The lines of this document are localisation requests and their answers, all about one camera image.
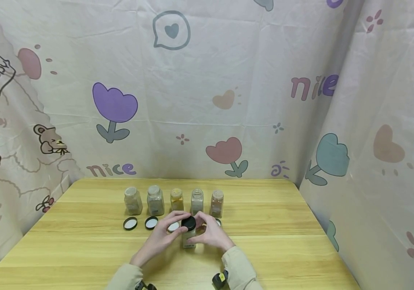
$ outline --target curtain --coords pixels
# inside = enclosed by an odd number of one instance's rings
[[[81,175],[289,179],[413,288],[414,1],[0,0],[0,258]]]

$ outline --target person's right hand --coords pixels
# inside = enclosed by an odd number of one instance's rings
[[[235,244],[223,229],[217,224],[214,217],[199,211],[194,218],[196,219],[196,229],[205,226],[205,232],[199,236],[188,239],[189,244],[207,244],[222,249],[224,252],[234,247]]]

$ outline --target jar lid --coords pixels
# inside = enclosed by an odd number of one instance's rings
[[[158,187],[156,185],[151,185],[148,189],[148,194],[149,195],[156,195],[159,191],[160,191],[160,187]]]
[[[128,187],[127,189],[125,189],[125,196],[135,195],[136,192],[138,192],[136,187]]]
[[[192,231],[196,228],[196,219],[193,216],[190,216],[181,221],[181,226],[186,226],[188,231]]]
[[[182,195],[183,195],[183,192],[182,192],[182,190],[181,189],[179,189],[179,188],[174,188],[174,189],[172,189],[172,191],[170,192],[170,195],[172,196],[172,197],[174,197],[174,198],[179,198],[179,197],[181,197]]]
[[[214,190],[214,191],[212,192],[212,196],[213,196],[214,198],[216,198],[216,199],[222,199],[222,198],[223,198],[223,192],[222,192],[221,190],[219,190],[219,189]]]
[[[146,219],[146,222],[144,222],[144,226],[148,230],[153,230],[155,226],[157,226],[158,222],[159,222],[159,219],[157,217],[148,217]]]
[[[138,225],[138,219],[136,217],[129,217],[123,222],[123,228],[127,231],[133,230]]]
[[[180,224],[178,222],[174,222],[172,223],[169,227],[168,227],[168,231],[169,232],[174,232],[176,231],[176,229],[178,229],[180,227]]]

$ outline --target wrist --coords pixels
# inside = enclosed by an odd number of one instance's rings
[[[130,265],[137,266],[139,268],[142,268],[148,261],[150,260],[150,257],[148,257],[147,254],[145,254],[142,249],[136,252],[136,254],[131,257]]]
[[[230,248],[234,246],[234,242],[230,238],[228,238],[222,243],[220,248],[222,249],[223,253],[226,253],[226,251],[228,251]]]

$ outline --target hand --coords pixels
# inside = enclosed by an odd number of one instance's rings
[[[172,223],[179,222],[190,216],[191,214],[185,211],[172,211],[163,220],[160,220],[143,246],[131,258],[130,264],[141,268],[150,259],[162,253],[179,235],[188,231],[186,226],[180,226],[173,233],[167,234],[168,227]]]
[[[188,239],[189,244],[207,244],[220,248],[223,252],[234,247],[235,244],[223,229],[217,224],[214,217],[199,211],[194,218],[196,219],[196,229],[205,228],[205,232],[199,236]]]

